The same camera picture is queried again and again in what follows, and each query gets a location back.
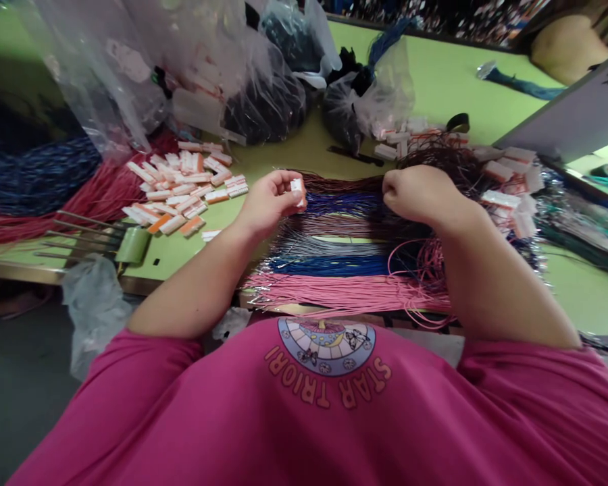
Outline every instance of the hand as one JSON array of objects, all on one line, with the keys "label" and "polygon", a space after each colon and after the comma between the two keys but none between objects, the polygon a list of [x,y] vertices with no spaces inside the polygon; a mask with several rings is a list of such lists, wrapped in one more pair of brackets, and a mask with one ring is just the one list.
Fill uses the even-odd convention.
[{"label": "hand", "polygon": [[297,172],[277,170],[256,181],[233,224],[253,238],[265,240],[280,219],[306,210],[306,204],[297,207],[302,193],[290,191],[290,181],[301,178]]},{"label": "hand", "polygon": [[449,230],[480,205],[460,193],[448,175],[435,167],[417,165],[392,170],[383,179],[383,199],[388,208],[411,221]]}]

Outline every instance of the green cylinder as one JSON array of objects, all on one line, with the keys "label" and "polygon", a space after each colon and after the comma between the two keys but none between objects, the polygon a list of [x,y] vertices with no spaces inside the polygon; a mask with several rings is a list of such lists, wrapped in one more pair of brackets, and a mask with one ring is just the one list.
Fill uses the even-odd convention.
[{"label": "green cylinder", "polygon": [[115,256],[116,262],[142,263],[151,233],[142,227],[134,226],[126,230],[122,245]]}]

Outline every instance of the floor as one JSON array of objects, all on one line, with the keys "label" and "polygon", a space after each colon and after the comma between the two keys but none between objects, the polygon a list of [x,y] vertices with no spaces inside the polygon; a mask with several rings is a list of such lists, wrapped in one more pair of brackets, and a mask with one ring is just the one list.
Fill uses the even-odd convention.
[{"label": "floor", "polygon": [[0,485],[56,423],[80,385],[68,372],[72,322],[50,302],[0,322]]}]

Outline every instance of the butterfly graphic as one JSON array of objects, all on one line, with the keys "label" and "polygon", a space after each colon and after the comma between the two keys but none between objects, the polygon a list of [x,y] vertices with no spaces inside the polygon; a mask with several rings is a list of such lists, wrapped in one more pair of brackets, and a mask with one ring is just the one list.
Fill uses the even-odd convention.
[{"label": "butterfly graphic", "polygon": [[313,366],[318,365],[318,352],[317,351],[311,351],[310,349],[307,349],[306,352],[300,351],[299,353],[297,353],[297,357],[299,358],[299,360],[302,363],[306,363],[309,360],[311,360],[311,363],[313,363]]},{"label": "butterfly graphic", "polygon": [[349,342],[349,347],[353,351],[355,351],[356,348],[360,347],[362,343],[371,341],[371,339],[368,338],[366,334],[362,334],[362,332],[356,331],[355,329],[346,330],[345,337]]}]

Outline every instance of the plastic bag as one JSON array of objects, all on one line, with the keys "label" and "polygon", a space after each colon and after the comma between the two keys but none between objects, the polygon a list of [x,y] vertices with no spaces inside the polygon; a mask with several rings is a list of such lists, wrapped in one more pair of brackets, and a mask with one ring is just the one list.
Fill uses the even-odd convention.
[{"label": "plastic bag", "polygon": [[72,267],[61,283],[63,304],[74,324],[70,374],[81,381],[134,310],[124,300],[113,263],[98,254],[88,258],[92,261]]},{"label": "plastic bag", "polygon": [[360,130],[383,139],[383,132],[399,130],[412,114],[414,86],[405,39],[390,47],[376,63],[376,79],[354,102]]},{"label": "plastic bag", "polygon": [[296,76],[308,73],[300,77],[326,78],[342,67],[326,14],[317,0],[306,1],[304,14],[293,0],[270,0],[261,14],[259,31],[279,48]]},{"label": "plastic bag", "polygon": [[322,101],[322,123],[335,141],[358,155],[365,136],[353,110],[353,104],[359,98],[351,88],[356,75],[355,72],[345,74],[326,89]]},{"label": "plastic bag", "polygon": [[405,41],[390,47],[376,63],[376,77],[362,96],[352,87],[350,72],[329,85],[322,103],[322,121],[333,138],[358,155],[365,136],[382,140],[385,131],[400,129],[414,108],[414,89]]},{"label": "plastic bag", "polygon": [[150,151],[168,113],[153,64],[121,3],[15,0],[21,22],[85,132],[108,157]]},{"label": "plastic bag", "polygon": [[246,25],[243,1],[124,1],[155,40],[152,58],[193,94],[174,100],[177,119],[249,145],[284,140],[303,123],[307,93],[279,49]]}]

